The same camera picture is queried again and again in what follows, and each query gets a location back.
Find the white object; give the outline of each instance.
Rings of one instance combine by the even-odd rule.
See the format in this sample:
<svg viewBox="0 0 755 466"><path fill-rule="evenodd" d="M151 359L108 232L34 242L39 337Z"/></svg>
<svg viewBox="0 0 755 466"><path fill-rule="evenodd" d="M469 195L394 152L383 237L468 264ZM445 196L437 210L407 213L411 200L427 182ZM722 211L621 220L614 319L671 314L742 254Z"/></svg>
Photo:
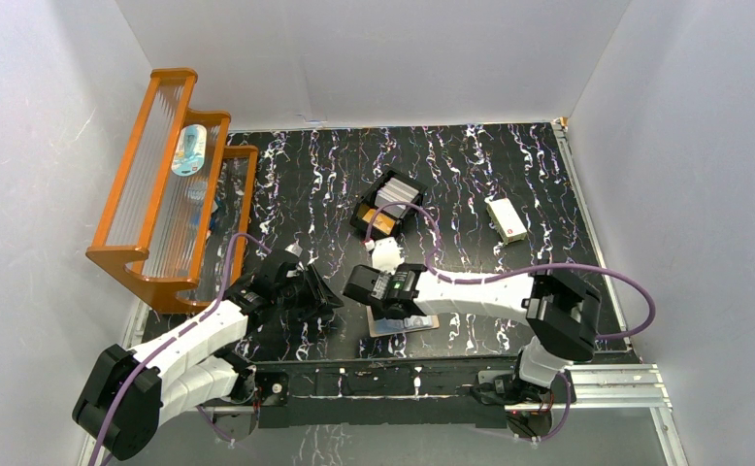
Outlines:
<svg viewBox="0 0 755 466"><path fill-rule="evenodd" d="M232 365L214 356L191 367L168 386L164 381L157 425L209 400L229 396L237 381L238 373Z"/></svg>
<svg viewBox="0 0 755 466"><path fill-rule="evenodd" d="M529 345L520 353L520 379L535 385L550 387L558 372L572 362L555 356L541 345L538 337L532 337Z"/></svg>
<svg viewBox="0 0 755 466"><path fill-rule="evenodd" d="M493 274L449 272L455 279L483 279ZM518 275L484 284L454 284L443 282L433 274L421 273L415 289L419 292L414 304L427 316L459 313L510 318L526 321L524 299L532 294L534 279Z"/></svg>
<svg viewBox="0 0 755 466"><path fill-rule="evenodd" d="M148 367L158 369L158 377L163 380L164 391L170 381L179 378L190 367L246 335L248 317L244 316L241 313L241 308L231 301L221 301L214 314L203 321L199 320L200 317L192 317L178 325L175 330L164 333L154 340L137 345L132 349L135 352L135 359L139 362L143 361L157 347L177 336L181 329L191 325L192 322L198 322L148 364Z"/></svg>
<svg viewBox="0 0 755 466"><path fill-rule="evenodd" d="M398 242L391 236L372 242L372 267L381 272L395 273L398 266L403 263L401 248Z"/></svg>
<svg viewBox="0 0 755 466"><path fill-rule="evenodd" d="M500 233L505 245L526 238L526 227L508 198L497 201L486 199L486 211L492 216L495 229Z"/></svg>

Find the white backdrop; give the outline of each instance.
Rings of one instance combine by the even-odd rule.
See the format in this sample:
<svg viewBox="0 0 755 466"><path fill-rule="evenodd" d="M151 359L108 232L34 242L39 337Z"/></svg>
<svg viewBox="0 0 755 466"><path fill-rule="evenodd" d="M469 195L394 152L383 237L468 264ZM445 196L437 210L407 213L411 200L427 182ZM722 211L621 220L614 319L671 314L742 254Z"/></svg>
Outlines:
<svg viewBox="0 0 755 466"><path fill-rule="evenodd" d="M83 253L149 71L112 1L0 1L0 464L78 461L72 408L135 305Z"/></svg>
<svg viewBox="0 0 755 466"><path fill-rule="evenodd" d="M755 464L755 2L634 0L570 128L690 464Z"/></svg>
<svg viewBox="0 0 755 466"><path fill-rule="evenodd" d="M235 129L568 116L629 0L118 0Z"/></svg>

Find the cable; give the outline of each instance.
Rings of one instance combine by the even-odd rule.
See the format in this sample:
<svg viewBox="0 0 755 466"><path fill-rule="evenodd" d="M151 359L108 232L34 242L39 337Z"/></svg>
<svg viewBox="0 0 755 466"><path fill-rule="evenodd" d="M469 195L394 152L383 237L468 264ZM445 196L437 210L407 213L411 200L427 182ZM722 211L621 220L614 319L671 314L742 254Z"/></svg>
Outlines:
<svg viewBox="0 0 755 466"><path fill-rule="evenodd" d="M386 209L387 207L392 207L392 206L406 206L406 207L413 208L417 210L418 212L420 212L426 218L426 220L428 220L429 223L432 225L432 230L435 233L435 246L429 252L427 252L426 255L424 255L423 263L426 265L426 268L429 269L429 272L431 272L432 274L434 274L436 277L443 280L444 282L454 283L454 284L493 283L498 280L508 279L510 277L514 277L517 275L532 274L535 272L542 272L544 270L554 270L554 269L567 269L567 270L577 270L581 272L594 272L596 274L607 275L607 276L613 277L631 286L632 288L636 289L638 293L640 293L643 296L643 298L646 300L646 303L649 305L649 314L646 317L646 320L644 320L643 323L641 323L637 327L631 330L626 330L624 332L598 335L599 340L622 340L626 337L637 335L643 330L645 330L646 328L648 328L648 326L652 324L652 321L655 319L655 316L657 315L657 306L655 305L655 300L652 298L652 295L649 294L646 288L640 285L640 283L621 274L620 272L615 272L613 270L605 269L603 267L597 267L594 265L575 264L575 263L566 263L566 262L532 265L529 267L523 267L521 269L511 270L509 272L504 272L502 274L483 278L483 279L457 279L457 278L452 278L448 275L444 275L442 272L435 269L435 267L432 265L432 260L435 256L435 253L438 250L443 250L443 237L441 236L441 229L438 226L438 223L435 221L435 219L432 218L432 215L426 212L426 210L424 210L422 207L416 204L412 204L410 202L390 202L383 207L377 208L377 210L375 211L375 214L372 215L372 219L369 221L369 225L366 227L367 241L369 241L372 238L372 227L375 223L375 220L378 218L378 214L382 213L383 210Z"/></svg>
<svg viewBox="0 0 755 466"><path fill-rule="evenodd" d="M252 237L251 235L248 235L247 233L244 233L243 231L239 231L235 233L232 238L229 240L229 248L226 251L226 257L223 260L223 277L222 282L220 283L220 289L217 292L217 297L212 302L212 306L201 314L200 318L193 321L189 325L186 325L183 330L181 330L178 335L170 338L169 340L163 342L162 345L157 347L155 351L153 351L149 356L147 356L146 359L144 359L138 366L132 370L132 372L129 374L129 377L126 378L126 380L123 382L123 384L120 386L120 389L117 391L117 394L115 395L115 399L112 400L112 405L110 405L109 410L106 411L106 416L103 418L103 422L100 424L100 432L97 434L97 439L95 439L95 446L92 450L92 454L89 457L89 466L94 466L95 461L97 461L97 456L100 453L100 449L103 447L103 441L106 439L106 433L109 431L110 425L112 425L112 419L115 417L115 412L117 411L117 407L120 406L120 402L123 400L123 397L126 395L126 390L131 386L131 384L135 381L135 379L138 377L138 375L147 367L147 365L151 362L152 359L154 359L158 354L160 354L161 351L168 348L174 341L178 339L178 337L181 337L185 335L189 330L197 326L199 322L202 322L206 317L211 316L214 314L214 311L217 310L217 307L220 305L220 301L223 300L223 294L226 292L226 288L229 287L229 276L231 274L231 268L232 268L232 259L235 256L235 245L238 242L239 238L246 238L247 240L252 241L255 245L257 245L259 248L264 250L266 253L271 252L269 248L265 247L262 243L260 243L256 238Z"/></svg>
<svg viewBox="0 0 755 466"><path fill-rule="evenodd" d="M563 408L563 415L560 417L560 421L557 423L555 428L549 431L548 434L542 437L539 436L537 439L538 442L549 440L557 435L557 433L560 432L560 429L563 427L563 424L566 423L566 418L569 417L569 409L572 407L572 384L569 383L569 379L567 379L566 374L564 374L563 371L558 372L558 376L560 376L560 378L563 379L563 382L566 384L566 406Z"/></svg>
<svg viewBox="0 0 755 466"><path fill-rule="evenodd" d="M235 439L232 438L231 435L229 435L228 433L226 433L226 431L224 431L220 427L217 427L217 424L215 424L212 421L212 418L209 417L209 415L206 413L206 410L204 410L202 406L198 406L197 410L198 410L198 412L201 415L203 415L203 418L206 420L206 422L209 423L209 425L212 427L212 430L214 431L215 434L217 434L218 437L220 437L221 439L223 439L226 442L230 442L230 443L235 442Z"/></svg>

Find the metal frame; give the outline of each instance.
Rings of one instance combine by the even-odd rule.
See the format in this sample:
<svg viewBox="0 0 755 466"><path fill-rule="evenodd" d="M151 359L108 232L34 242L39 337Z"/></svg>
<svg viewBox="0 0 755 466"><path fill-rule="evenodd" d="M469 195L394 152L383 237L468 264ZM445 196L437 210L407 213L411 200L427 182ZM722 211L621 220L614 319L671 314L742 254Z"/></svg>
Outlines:
<svg viewBox="0 0 755 466"><path fill-rule="evenodd" d="M586 200L583 198L583 191L580 188L580 181L577 179L577 170L574 168L574 161L572 158L572 150L569 147L569 139L566 137L566 126L561 123L560 118L552 121L552 130L555 134L555 139L558 142L558 148L560 149L560 156L563 159L564 165L566 165L566 173L569 174L569 178L572 181L572 190L574 191L574 197L577 199L577 204L580 207L580 212L583 215L583 223L586 225L586 230L589 232L589 237L592 240L592 246L595 249L595 254L598 257L598 263L601 267L606 267L606 260L604 259L603 251L601 250L601 242L598 241L598 235L595 232L595 224L592 221L592 217L589 215L589 208L586 206ZM620 301L617 299L617 293L614 291L614 282L612 277L604 276L604 280L607 284L609 297L614 305L614 313L617 317L617 323L620 325L621 331L626 331L626 318L623 316L623 310L620 308ZM624 338L626 348L631 349L632 343L628 338Z"/></svg>
<svg viewBox="0 0 755 466"><path fill-rule="evenodd" d="M592 218L589 215L589 210L580 190L580 183L574 169L572 152L566 137L565 127L561 124L560 119L552 121L551 124L558 141L561 158L566 165L567 173L570 174L574 194L583 215L583 221L589 231L598 262L606 267ZM613 282L610 278L606 277L606 283L609 295L614 303L620 328L625 330L626 321L617 295L614 292ZM150 309L145 303L138 302L123 338L123 344L126 348L131 348L141 343L149 311ZM631 343L629 339L625 339L625 342L627 348L630 349ZM572 374L572 382L577 395L577 401L572 404L572 409L647 408L655 423L655 430L657 431L667 465L688 465L680 438L674 426L672 402L656 364L575 365L570 368L570 373ZM535 410L537 408L537 405L532 406L528 404L505 407L507 410ZM555 406L554 409L562 410L564 406ZM248 406L218 406L210 408L210 411L213 412L214 416L237 416L251 415L252 409ZM88 463L94 442L95 440L91 436L86 437L81 457L78 461L79 466L84 466ZM102 459L103 455L98 458L97 464L100 464Z"/></svg>

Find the black box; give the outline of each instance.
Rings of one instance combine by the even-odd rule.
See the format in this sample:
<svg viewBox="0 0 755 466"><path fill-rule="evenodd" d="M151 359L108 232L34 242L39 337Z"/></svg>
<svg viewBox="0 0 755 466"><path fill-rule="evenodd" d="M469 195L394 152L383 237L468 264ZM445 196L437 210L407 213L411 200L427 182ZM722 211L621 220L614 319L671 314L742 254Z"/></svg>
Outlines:
<svg viewBox="0 0 755 466"><path fill-rule="evenodd" d="M417 195L414 196L411 202L418 206L423 205L423 194L426 192L426 189L428 189L428 186L416 180L413 180L403 173L389 167L383 173L383 175L380 175L380 177L374 183L372 183L372 186L370 186L369 189L362 196L360 196L360 199L358 199L357 203L354 206L354 211L352 212L351 219L349 220L350 225L366 234L366 228L369 226L369 220L364 219L364 217L367 216L369 219L371 219L371 216L368 216L368 212L371 209L377 209L377 207L375 206L375 201L378 197L378 190L393 178L416 189ZM388 230L387 234L385 231L381 230L381 228L378 228L379 219L376 220L375 224L372 227L372 239L381 240L389 236L398 236L398 234L403 229L403 225L407 222L407 220L412 218L416 212L417 211L411 207L406 207L400 217L394 217L387 212L382 212L381 215L387 216L393 223L391 225L384 225L383 229Z"/></svg>

